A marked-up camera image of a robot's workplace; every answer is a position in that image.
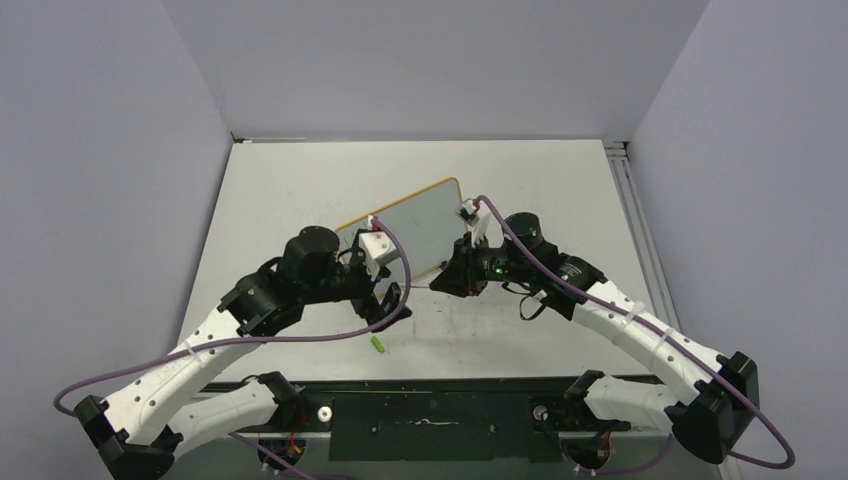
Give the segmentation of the green marker cap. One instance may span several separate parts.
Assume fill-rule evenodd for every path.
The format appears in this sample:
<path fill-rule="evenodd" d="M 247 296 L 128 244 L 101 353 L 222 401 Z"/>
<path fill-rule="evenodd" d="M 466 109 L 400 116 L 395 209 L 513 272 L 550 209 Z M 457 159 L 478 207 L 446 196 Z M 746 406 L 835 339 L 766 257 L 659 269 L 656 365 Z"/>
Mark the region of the green marker cap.
<path fill-rule="evenodd" d="M 371 340 L 371 344 L 373 345 L 373 347 L 375 348 L 375 350 L 378 353 L 384 354 L 386 352 L 384 345 L 382 344 L 382 342 L 380 341 L 380 339 L 376 335 L 372 335 L 370 340 Z"/>

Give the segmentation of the yellow framed whiteboard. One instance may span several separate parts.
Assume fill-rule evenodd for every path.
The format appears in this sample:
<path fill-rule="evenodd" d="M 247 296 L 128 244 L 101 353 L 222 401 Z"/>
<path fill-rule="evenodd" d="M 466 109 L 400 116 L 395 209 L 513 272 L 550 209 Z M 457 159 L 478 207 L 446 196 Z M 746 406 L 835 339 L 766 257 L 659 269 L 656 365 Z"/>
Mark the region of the yellow framed whiteboard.
<path fill-rule="evenodd" d="M 414 281 L 439 269 L 450 258 L 454 241 L 466 233 L 457 215 L 461 201 L 458 179 L 447 177 L 371 213 L 400 240 Z"/>

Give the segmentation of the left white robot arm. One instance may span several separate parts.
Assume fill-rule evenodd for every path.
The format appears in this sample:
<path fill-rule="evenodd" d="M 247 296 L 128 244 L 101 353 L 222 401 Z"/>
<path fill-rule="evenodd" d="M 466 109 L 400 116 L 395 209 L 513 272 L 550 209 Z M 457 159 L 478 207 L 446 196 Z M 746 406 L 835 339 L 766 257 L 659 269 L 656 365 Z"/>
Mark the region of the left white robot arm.
<path fill-rule="evenodd" d="M 199 392 L 261 345 L 283 342 L 310 305 L 350 302 L 368 331 L 408 317 L 408 286 L 391 283 L 383 296 L 375 293 L 393 261 L 409 266 L 399 239 L 379 221 L 357 231 L 348 249 L 331 229 L 303 228 L 165 358 L 129 369 L 129 385 L 74 407 L 110 475 L 159 479 L 179 457 L 217 438 L 266 424 L 276 431 L 302 425 L 307 401 L 277 371 L 208 399 Z"/>

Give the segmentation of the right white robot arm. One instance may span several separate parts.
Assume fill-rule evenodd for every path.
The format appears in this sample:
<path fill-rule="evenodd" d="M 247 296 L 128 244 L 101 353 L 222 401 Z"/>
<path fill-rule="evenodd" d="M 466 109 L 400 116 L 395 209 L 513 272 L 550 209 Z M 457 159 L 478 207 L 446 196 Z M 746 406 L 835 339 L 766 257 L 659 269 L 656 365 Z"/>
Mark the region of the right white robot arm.
<path fill-rule="evenodd" d="M 499 247 L 485 238 L 484 217 L 458 215 L 469 230 L 455 241 L 431 290 L 470 297 L 498 283 L 537 303 L 534 317 L 553 310 L 606 338 L 660 380 L 649 386 L 585 372 L 565 394 L 573 425 L 622 421 L 670 433 L 707 463 L 729 456 L 754 418 L 748 407 L 759 403 L 758 368 L 750 357 L 724 355 L 664 323 L 599 269 L 546 241 L 533 213 L 507 217 L 521 241 L 506 237 Z"/>

